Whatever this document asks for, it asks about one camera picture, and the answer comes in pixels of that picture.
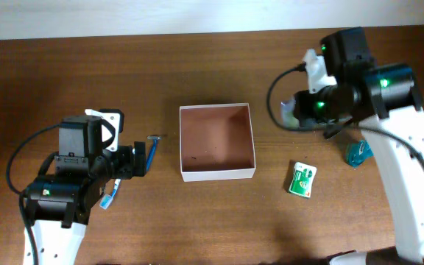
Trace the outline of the green Dettol soap pack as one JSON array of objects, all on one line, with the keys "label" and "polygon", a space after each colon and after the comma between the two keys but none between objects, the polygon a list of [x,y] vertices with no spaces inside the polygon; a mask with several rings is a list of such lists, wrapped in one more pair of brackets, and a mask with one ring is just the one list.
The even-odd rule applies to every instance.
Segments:
[{"label": "green Dettol soap pack", "polygon": [[296,162],[288,192],[299,197],[310,198],[316,173],[317,168],[315,166]]}]

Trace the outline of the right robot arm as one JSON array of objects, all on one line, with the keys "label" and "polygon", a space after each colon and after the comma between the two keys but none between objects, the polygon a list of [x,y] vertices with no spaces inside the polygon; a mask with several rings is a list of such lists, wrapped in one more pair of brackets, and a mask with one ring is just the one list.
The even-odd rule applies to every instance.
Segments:
[{"label": "right robot arm", "polygon": [[302,129],[331,137],[361,131],[372,150],[395,226],[395,256],[424,264],[424,110],[413,70],[376,63],[360,27],[324,37],[303,57],[308,89],[296,94]]}]

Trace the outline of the blue mouthwash bottle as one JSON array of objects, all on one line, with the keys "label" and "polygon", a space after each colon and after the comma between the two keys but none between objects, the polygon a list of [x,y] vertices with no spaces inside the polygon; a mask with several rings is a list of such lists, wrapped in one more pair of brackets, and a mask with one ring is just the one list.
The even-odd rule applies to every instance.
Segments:
[{"label": "blue mouthwash bottle", "polygon": [[345,161],[349,166],[358,167],[372,156],[373,153],[368,142],[361,140],[358,143],[352,143],[347,146]]}]

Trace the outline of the clear spray bottle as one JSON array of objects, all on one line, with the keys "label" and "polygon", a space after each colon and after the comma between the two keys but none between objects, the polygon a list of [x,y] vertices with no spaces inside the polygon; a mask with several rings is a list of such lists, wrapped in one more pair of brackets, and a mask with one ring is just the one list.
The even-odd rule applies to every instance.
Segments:
[{"label": "clear spray bottle", "polygon": [[285,127],[292,129],[300,127],[300,112],[294,97],[280,103],[280,114]]}]

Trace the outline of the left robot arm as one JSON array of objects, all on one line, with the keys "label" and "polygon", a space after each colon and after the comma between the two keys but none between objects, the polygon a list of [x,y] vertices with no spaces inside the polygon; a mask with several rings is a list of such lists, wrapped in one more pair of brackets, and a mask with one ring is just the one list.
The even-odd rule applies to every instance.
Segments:
[{"label": "left robot arm", "polygon": [[92,207],[110,180],[146,174],[146,145],[118,146],[121,131],[102,116],[69,116],[58,124],[59,147],[25,188],[25,264],[74,264]]}]

